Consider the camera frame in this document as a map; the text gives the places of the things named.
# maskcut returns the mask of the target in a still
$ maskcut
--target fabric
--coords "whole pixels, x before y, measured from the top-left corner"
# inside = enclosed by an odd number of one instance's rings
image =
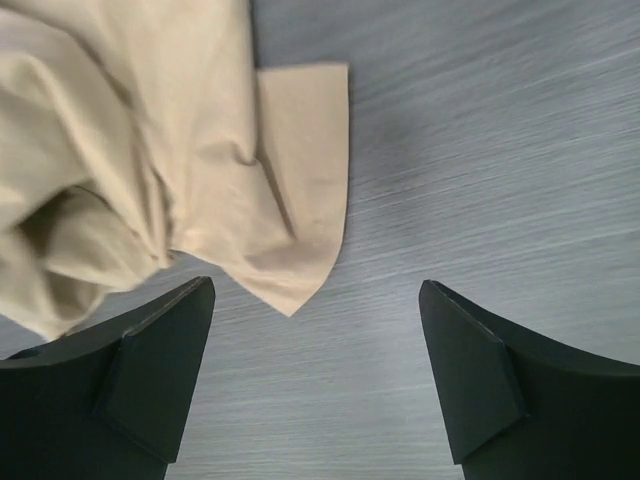
[[[324,283],[346,65],[256,73],[243,0],[0,7],[0,312],[56,338],[171,250],[287,315]]]

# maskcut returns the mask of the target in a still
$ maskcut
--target beige towel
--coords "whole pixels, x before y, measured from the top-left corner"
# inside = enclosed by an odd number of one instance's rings
[[[244,0],[0,0],[0,312],[47,339],[180,250],[294,313],[345,219],[347,69],[254,71]]]

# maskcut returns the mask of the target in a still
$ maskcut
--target gray wooden surface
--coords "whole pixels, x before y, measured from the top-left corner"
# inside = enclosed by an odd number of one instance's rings
[[[426,278],[640,363],[640,3],[258,0],[261,65],[352,65],[346,242],[294,318],[184,258],[218,303],[169,479],[458,480],[417,309]],[[0,354],[35,337],[0,323]]]

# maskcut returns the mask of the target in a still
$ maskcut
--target towel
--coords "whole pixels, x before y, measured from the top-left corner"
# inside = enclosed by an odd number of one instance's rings
[[[342,243],[347,66],[254,68],[245,0],[0,0],[0,312],[55,339],[172,264],[286,315]]]

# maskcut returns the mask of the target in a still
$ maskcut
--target crumpled fabric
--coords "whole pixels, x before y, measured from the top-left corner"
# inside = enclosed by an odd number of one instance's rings
[[[44,338],[172,250],[293,314],[347,177],[347,66],[256,72],[248,2],[0,0],[0,312]]]

